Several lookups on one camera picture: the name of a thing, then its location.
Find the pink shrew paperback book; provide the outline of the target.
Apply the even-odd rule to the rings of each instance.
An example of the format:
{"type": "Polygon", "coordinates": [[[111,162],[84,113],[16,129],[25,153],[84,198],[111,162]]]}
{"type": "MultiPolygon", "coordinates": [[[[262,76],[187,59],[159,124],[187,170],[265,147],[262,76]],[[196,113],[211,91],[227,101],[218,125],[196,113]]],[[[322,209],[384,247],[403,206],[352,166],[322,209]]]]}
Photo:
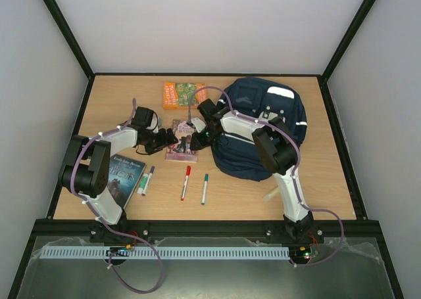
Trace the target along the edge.
{"type": "Polygon", "coordinates": [[[173,120],[172,130],[179,142],[179,148],[178,152],[168,152],[166,150],[165,159],[170,161],[197,162],[198,151],[192,152],[190,150],[192,134],[195,130],[185,120],[173,120]]]}

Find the orange treehouse book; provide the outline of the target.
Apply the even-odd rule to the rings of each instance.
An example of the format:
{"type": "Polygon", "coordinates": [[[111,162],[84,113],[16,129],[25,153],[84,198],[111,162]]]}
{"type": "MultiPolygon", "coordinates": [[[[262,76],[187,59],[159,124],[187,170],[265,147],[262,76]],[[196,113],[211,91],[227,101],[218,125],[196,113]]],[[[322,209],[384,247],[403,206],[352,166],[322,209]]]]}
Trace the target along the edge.
{"type": "Polygon", "coordinates": [[[163,108],[186,109],[192,95],[191,107],[197,107],[201,102],[207,99],[207,90],[196,93],[196,90],[205,87],[205,83],[188,82],[165,82],[163,86],[163,108]]]}

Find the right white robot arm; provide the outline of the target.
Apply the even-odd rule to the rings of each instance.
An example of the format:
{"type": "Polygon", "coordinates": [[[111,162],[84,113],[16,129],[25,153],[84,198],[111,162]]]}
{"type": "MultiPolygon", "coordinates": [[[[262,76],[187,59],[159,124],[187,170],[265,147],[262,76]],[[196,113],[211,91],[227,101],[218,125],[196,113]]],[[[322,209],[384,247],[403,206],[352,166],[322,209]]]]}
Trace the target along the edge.
{"type": "Polygon", "coordinates": [[[294,242],[303,240],[310,233],[313,216],[299,181],[300,150],[284,121],[279,117],[271,120],[253,118],[233,110],[231,105],[218,110],[210,99],[197,109],[203,118],[188,114],[187,120],[195,129],[191,150],[210,146],[221,133],[233,133],[241,141],[254,144],[261,164],[272,173],[280,190],[286,234],[294,242]]]}

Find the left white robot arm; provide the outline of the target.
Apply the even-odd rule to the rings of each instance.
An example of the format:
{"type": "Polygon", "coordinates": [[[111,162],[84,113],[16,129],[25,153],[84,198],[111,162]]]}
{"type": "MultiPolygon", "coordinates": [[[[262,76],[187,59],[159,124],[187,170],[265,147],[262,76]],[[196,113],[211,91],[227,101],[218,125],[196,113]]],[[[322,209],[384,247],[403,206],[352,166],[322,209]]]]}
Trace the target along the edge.
{"type": "Polygon", "coordinates": [[[97,221],[116,225],[124,209],[107,188],[111,156],[139,145],[152,155],[177,142],[170,128],[160,127],[154,111],[139,106],[126,122],[110,131],[92,137],[73,135],[59,170],[58,184],[80,198],[97,221]]]}

